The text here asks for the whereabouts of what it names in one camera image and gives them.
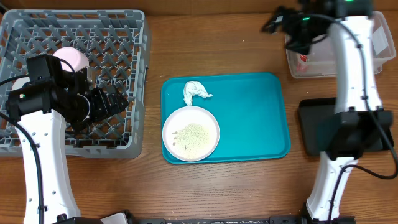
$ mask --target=plastic dish rack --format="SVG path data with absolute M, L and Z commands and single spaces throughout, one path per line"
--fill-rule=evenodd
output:
M 150 30 L 138 10 L 10 10 L 0 26 L 0 80 L 27 74 L 26 59 L 74 47 L 95 70 L 93 87 L 116 85 L 129 106 L 75 139 L 65 134 L 68 155 L 134 158 L 141 153 L 144 130 L 144 84 L 150 57 Z M 12 83 L 0 87 L 0 111 Z M 0 119 L 0 156 L 21 156 L 14 126 Z

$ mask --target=black base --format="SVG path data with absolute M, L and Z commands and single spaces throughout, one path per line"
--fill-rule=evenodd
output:
M 318 127 L 321 122 L 331 118 L 335 113 L 336 98 L 308 99 L 300 102 L 298 117 L 305 151 L 309 156 L 319 156 L 320 149 L 317 142 Z M 366 152 L 383 150 L 382 141 L 376 141 L 366 149 Z
M 286 215 L 261 219 L 225 219 L 225 220 L 164 220 L 144 219 L 139 224 L 326 224 L 325 221 L 308 220 L 302 216 Z M 354 217 L 343 217 L 333 220 L 331 224 L 356 224 Z

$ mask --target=white plate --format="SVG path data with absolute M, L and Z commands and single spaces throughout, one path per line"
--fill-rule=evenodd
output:
M 183 133 L 183 129 L 190 124 L 198 124 L 202 130 L 205 130 L 207 143 L 203 146 L 203 149 L 200 149 L 200 152 L 195 151 L 188 155 L 178 145 L 176 138 L 177 133 L 179 131 L 180 134 Z M 209 111 L 198 106 L 184 106 L 174 111 L 167 118 L 163 126 L 162 138 L 171 155 L 182 161 L 194 162 L 208 157 L 216 149 L 220 140 L 220 127 L 216 118 Z

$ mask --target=black cable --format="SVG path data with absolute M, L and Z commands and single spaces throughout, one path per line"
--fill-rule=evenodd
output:
M 19 78 L 26 78 L 26 77 L 29 77 L 29 75 L 19 75 L 19 76 L 16 76 L 16 77 L 8 78 L 6 80 L 1 81 L 0 82 L 0 86 L 6 84 L 7 82 L 11 82 L 11 81 L 17 80 Z
M 311 45 L 313 45 L 313 44 L 317 44 L 317 43 L 319 43 L 319 42 L 322 42 L 322 41 L 324 41 L 326 38 L 328 38 L 328 34 L 325 34 L 321 39 L 319 39 L 319 40 L 315 40 L 315 41 L 313 41 L 313 42 L 311 42 L 311 43 L 308 43 L 308 44 L 306 44 L 306 45 L 303 45 L 303 46 L 300 46 L 300 47 L 294 47 L 294 49 L 305 49 L 305 48 L 307 48 L 307 47 L 310 47 Z
M 73 69 L 73 67 L 69 64 L 69 62 L 67 62 L 64 59 L 60 59 L 61 62 L 65 63 L 66 65 L 68 65 L 68 67 L 70 68 L 70 70 L 72 71 L 73 74 L 76 74 L 75 69 Z
M 373 171 L 371 171 L 369 169 L 366 169 L 364 167 L 361 167 L 359 165 L 354 165 L 354 164 L 350 164 L 350 165 L 342 167 L 341 171 L 339 173 L 339 176 L 337 178 L 335 189 L 333 191 L 333 195 L 332 195 L 331 201 L 330 201 L 329 216 L 328 216 L 328 221 L 327 221 L 327 224 L 330 224 L 331 215 L 333 213 L 334 201 L 335 201 L 336 194 L 337 194 L 337 189 L 338 189 L 338 186 L 339 186 L 339 183 L 340 183 L 340 180 L 341 180 L 341 176 L 343 175 L 343 173 L 345 172 L 345 170 L 347 168 L 350 168 L 350 167 L 358 168 L 358 169 L 360 169 L 360 170 L 362 170 L 362 171 L 364 171 L 364 172 L 366 172 L 368 174 L 371 174 L 372 176 L 375 176 L 377 178 L 384 179 L 384 180 L 391 180 L 391 179 L 394 179 L 394 178 L 396 178 L 398 176 L 398 158 L 397 158 L 397 154 L 396 154 L 394 148 L 392 147 L 392 145 L 390 143 L 390 140 L 387 137 L 386 132 L 383 130 L 383 128 L 381 127 L 381 125 L 377 121 L 376 117 L 374 116 L 373 112 L 371 111 L 371 108 L 370 108 L 370 105 L 369 105 L 369 102 L 368 102 L 367 83 L 366 83 L 366 64 L 365 64 L 365 53 L 364 53 L 364 50 L 363 50 L 363 45 L 359 42 L 359 40 L 356 38 L 356 36 L 344 24 L 336 21 L 335 18 L 333 18 L 333 17 L 326 16 L 326 15 L 321 15 L 321 14 L 307 14 L 307 15 L 305 15 L 305 17 L 316 17 L 316 18 L 320 18 L 320 19 L 324 19 L 324 20 L 330 21 L 331 23 L 334 23 L 334 24 L 338 24 L 355 41 L 356 47 L 358 48 L 359 53 L 361 54 L 361 64 L 362 64 L 362 73 L 363 73 L 363 98 L 362 98 L 362 100 L 365 101 L 366 110 L 368 111 L 368 113 L 369 113 L 369 115 L 370 115 L 370 117 L 372 119 L 372 122 L 377 127 L 377 130 L 380 132 L 380 135 L 381 135 L 382 139 L 384 140 L 384 142 L 387 144 L 387 147 L 391 151 L 392 158 L 394 159 L 394 162 L 395 162 L 395 165 L 396 165 L 396 171 L 394 172 L 394 174 L 388 175 L 388 176 L 377 174 L 377 173 L 375 173 L 375 172 L 373 172 Z
M 19 78 L 25 78 L 25 77 L 29 77 L 28 75 L 19 75 L 16 77 L 11 77 L 8 78 L 2 82 L 0 82 L 0 86 L 7 83 L 7 82 L 11 82 L 13 80 L 17 80 Z M 44 210 L 45 210 L 45 206 L 44 206 L 44 198 L 43 198 L 43 175 L 42 175 L 42 166 L 40 163 L 40 158 L 39 158 L 39 152 L 37 151 L 37 145 L 35 144 L 35 142 L 33 141 L 32 137 L 30 136 L 30 134 L 21 126 L 19 125 L 17 122 L 14 122 L 13 120 L 11 120 L 11 118 L 7 117 L 4 113 L 0 112 L 0 117 L 2 119 L 5 119 L 8 123 L 14 125 L 17 129 L 19 129 L 27 138 L 27 140 L 30 143 L 30 146 L 32 148 L 32 152 L 35 158 L 35 163 L 36 163 L 36 172 L 37 172 L 37 190 L 38 190 L 38 195 L 39 195 L 39 224 L 43 224 L 44 223 Z
M 63 62 L 63 63 L 65 63 L 66 65 L 68 65 L 68 66 L 70 67 L 70 70 L 71 70 L 72 73 L 73 73 L 73 76 L 74 76 L 74 78 L 75 78 L 75 86 L 73 87 L 73 91 L 69 90 L 69 94 L 75 96 L 75 95 L 77 95 L 78 92 L 79 92 L 79 80 L 78 80 L 77 74 L 76 74 L 76 72 L 75 72 L 75 69 L 73 69 L 73 67 L 72 67 L 72 66 L 69 64 L 69 62 L 67 62 L 66 60 L 60 59 L 60 61 Z

